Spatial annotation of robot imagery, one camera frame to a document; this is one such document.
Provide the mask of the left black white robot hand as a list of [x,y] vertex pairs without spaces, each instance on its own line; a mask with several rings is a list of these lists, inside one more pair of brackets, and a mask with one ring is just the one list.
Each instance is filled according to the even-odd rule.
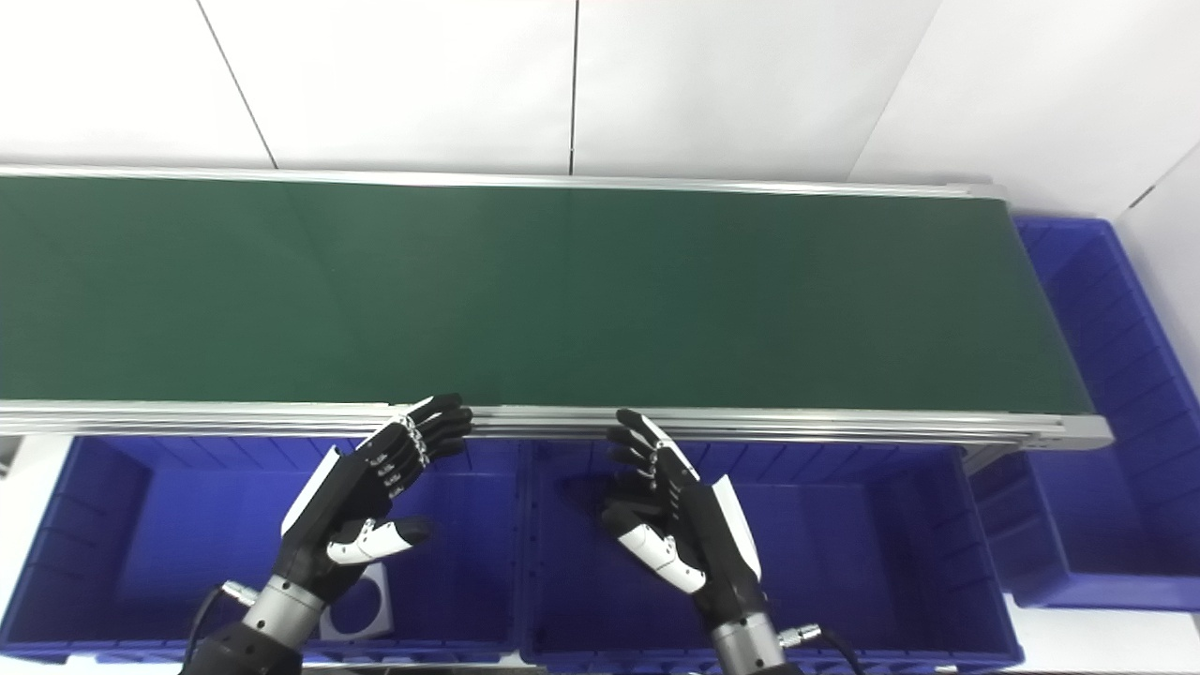
[[281,526],[274,577],[329,607],[368,565],[430,539],[424,516],[390,516],[395,498],[442,458],[458,456],[474,412],[460,394],[424,398],[401,410],[348,454],[331,450]]

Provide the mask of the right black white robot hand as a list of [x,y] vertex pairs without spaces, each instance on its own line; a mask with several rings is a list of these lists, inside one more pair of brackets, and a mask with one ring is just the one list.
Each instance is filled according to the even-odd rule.
[[728,477],[704,480],[662,428],[618,410],[608,428],[614,474],[600,514],[608,534],[661,580],[690,595],[707,628],[767,610],[758,549]]

